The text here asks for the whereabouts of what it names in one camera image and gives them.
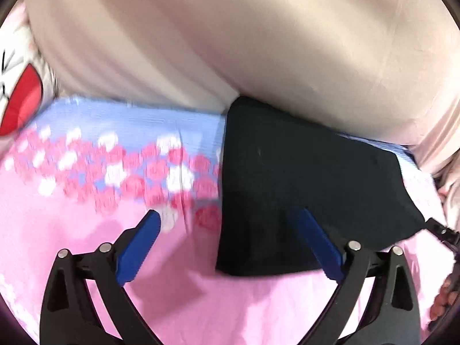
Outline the right hand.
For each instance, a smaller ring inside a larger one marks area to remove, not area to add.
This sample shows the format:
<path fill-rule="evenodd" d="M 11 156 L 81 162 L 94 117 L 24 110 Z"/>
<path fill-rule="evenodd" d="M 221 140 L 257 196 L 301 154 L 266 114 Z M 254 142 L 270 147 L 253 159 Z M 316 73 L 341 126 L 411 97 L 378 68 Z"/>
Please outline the right hand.
<path fill-rule="evenodd" d="M 445 313 L 447 307 L 452 305 L 458 296 L 456 292 L 451 290 L 451 285 L 451 276 L 447 276 L 430 308 L 431 321 L 439 319 Z"/>

